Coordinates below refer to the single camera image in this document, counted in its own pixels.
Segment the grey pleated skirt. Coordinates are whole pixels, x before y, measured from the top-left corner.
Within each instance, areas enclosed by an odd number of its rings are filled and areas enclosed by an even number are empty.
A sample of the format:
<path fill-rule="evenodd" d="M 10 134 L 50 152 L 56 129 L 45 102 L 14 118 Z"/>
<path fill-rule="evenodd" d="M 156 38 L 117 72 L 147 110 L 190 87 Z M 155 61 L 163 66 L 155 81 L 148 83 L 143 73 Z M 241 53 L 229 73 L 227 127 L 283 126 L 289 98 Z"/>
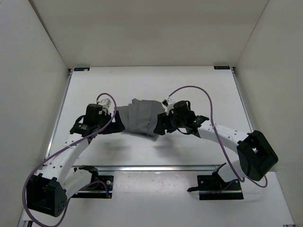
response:
<path fill-rule="evenodd" d="M 125 127 L 124 133 L 141 135 L 147 138 L 157 136 L 154 129 L 157 116 L 165 112 L 162 103 L 156 100 L 139 100 L 134 98 L 125 106 L 117 107 L 121 121 Z"/>

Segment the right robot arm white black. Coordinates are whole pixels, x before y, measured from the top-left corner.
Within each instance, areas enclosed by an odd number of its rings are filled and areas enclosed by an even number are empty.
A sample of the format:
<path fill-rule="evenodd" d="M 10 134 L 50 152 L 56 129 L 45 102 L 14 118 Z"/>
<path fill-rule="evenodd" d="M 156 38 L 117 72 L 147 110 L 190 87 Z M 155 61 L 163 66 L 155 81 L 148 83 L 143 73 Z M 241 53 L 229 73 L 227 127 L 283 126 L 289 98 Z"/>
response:
<path fill-rule="evenodd" d="M 212 177 L 213 186 L 224 189 L 233 180 L 260 181 L 278 162 L 278 156 L 260 131 L 244 133 L 214 123 L 210 118 L 196 115 L 189 101 L 163 102 L 166 112 L 157 116 L 154 133 L 165 135 L 179 131 L 200 139 L 218 143 L 222 149 L 230 149 L 238 155 L 236 161 L 220 165 Z"/>

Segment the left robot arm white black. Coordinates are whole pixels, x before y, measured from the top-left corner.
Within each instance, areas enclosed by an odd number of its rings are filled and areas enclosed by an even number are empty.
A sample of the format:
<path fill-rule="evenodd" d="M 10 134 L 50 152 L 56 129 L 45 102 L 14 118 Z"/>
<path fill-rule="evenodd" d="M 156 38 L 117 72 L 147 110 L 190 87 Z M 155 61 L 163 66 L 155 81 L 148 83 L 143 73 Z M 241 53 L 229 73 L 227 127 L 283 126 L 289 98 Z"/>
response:
<path fill-rule="evenodd" d="M 84 186 L 94 188 L 99 183 L 97 170 L 93 166 L 73 165 L 80 154 L 99 134 L 122 132 L 119 113 L 115 116 L 109 111 L 111 101 L 102 99 L 89 104 L 85 115 L 80 116 L 70 129 L 65 150 L 47 161 L 47 164 L 31 175 L 26 184 L 26 205 L 29 209 L 58 217 L 67 201 Z"/>

